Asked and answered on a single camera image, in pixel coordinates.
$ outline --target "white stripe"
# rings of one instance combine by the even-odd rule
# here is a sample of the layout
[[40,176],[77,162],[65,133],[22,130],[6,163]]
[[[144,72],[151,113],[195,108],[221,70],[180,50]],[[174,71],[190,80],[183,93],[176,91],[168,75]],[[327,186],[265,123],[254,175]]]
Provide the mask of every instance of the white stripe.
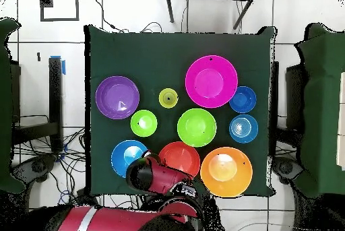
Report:
[[91,219],[94,217],[94,214],[96,213],[97,209],[94,207],[91,207],[87,214],[84,216],[82,222],[80,222],[79,228],[77,231],[86,231],[89,227],[89,224],[91,222]]

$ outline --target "blue bowl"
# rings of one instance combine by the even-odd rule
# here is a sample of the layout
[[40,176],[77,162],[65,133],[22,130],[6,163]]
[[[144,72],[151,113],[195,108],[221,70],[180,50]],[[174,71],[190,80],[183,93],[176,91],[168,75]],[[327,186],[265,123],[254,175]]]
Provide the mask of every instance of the blue bowl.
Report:
[[231,108],[238,113],[247,113],[256,104],[255,92],[247,86],[239,86],[234,96],[230,99]]
[[136,140],[126,140],[119,143],[111,154],[111,166],[123,178],[126,177],[128,166],[147,151],[147,147]]
[[230,136],[239,143],[249,143],[255,139],[259,127],[254,117],[240,114],[231,120],[229,126]]

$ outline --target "white tile floor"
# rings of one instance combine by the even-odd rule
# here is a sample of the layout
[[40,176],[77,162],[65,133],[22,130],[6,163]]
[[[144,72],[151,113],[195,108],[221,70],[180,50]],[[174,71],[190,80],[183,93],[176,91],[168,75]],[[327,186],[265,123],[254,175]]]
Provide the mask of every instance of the white tile floor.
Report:
[[[54,0],[55,7],[47,8],[46,17],[72,15],[70,3],[74,0]],[[98,0],[103,4],[105,20],[119,29],[139,32],[150,22],[158,22],[163,32],[180,32],[185,0],[172,0],[175,23],[170,23],[166,0]],[[60,55],[66,60],[63,75],[63,126],[64,135],[70,135],[84,126],[84,24],[113,32],[102,21],[102,10],[95,0],[80,0],[78,22],[40,22],[39,0],[0,0],[0,18],[17,19],[22,27],[9,37],[8,48],[14,60],[22,66],[22,115],[49,113],[48,58]],[[322,22],[337,31],[345,29],[344,0],[254,0],[243,19],[242,33],[256,33],[263,26],[278,29],[275,58],[280,62],[278,114],[286,116],[285,70],[300,62],[293,44],[303,39],[305,27],[312,22]],[[226,0],[189,0],[189,31],[233,33],[232,26],[238,17],[236,2]],[[159,32],[157,25],[150,28]],[[182,29],[186,31],[186,15]],[[41,61],[36,54],[40,53]],[[286,126],[285,118],[278,118],[279,126]],[[27,124],[44,122],[44,117],[27,119]],[[69,148],[82,150],[76,139]],[[15,156],[13,164],[27,156]],[[79,162],[76,167],[83,170]],[[61,190],[66,189],[65,173],[56,164],[53,174]],[[85,185],[83,172],[73,173],[76,189]],[[294,198],[289,186],[282,185],[272,174],[273,197],[239,197],[217,199],[222,223],[226,231],[291,231],[294,219]],[[56,205],[60,199],[52,176],[44,183],[36,183],[30,197],[30,207]],[[100,202],[113,206],[129,200],[125,195],[101,196]]]

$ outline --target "pink bowl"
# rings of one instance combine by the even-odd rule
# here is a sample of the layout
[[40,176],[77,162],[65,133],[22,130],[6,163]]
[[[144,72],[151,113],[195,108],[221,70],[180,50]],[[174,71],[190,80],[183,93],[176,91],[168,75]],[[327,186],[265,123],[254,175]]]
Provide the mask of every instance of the pink bowl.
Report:
[[185,80],[189,97],[205,108],[228,103],[237,84],[236,69],[227,59],[216,55],[204,56],[192,63]]

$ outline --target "plate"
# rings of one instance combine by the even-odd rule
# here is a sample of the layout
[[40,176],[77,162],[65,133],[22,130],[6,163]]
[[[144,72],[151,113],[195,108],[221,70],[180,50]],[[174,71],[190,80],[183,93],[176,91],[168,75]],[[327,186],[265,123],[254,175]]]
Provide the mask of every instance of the plate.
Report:
[[193,178],[200,169],[200,157],[197,150],[183,142],[172,142],[159,153],[162,162],[171,168],[190,174]]
[[192,108],[183,113],[177,122],[180,139],[192,147],[203,147],[216,135],[216,120],[208,111]]
[[96,105],[110,119],[131,116],[139,104],[139,90],[128,78],[112,76],[100,83],[96,90]]
[[242,151],[221,147],[211,151],[203,159],[200,176],[213,195],[236,197],[250,185],[253,169]]
[[227,59],[217,55],[196,60],[185,78],[189,97],[205,108],[216,108],[229,102],[237,84],[236,69]]
[[256,104],[255,92],[247,86],[239,86],[234,96],[230,99],[229,104],[234,111],[247,113]]
[[157,129],[157,118],[149,110],[139,110],[131,118],[131,129],[137,136],[151,136]]
[[237,115],[231,120],[229,126],[230,136],[239,143],[249,143],[253,141],[258,131],[259,127],[257,121],[248,114]]
[[126,177],[128,166],[139,159],[147,151],[147,147],[136,140],[125,140],[119,143],[111,154],[113,170],[123,178]]

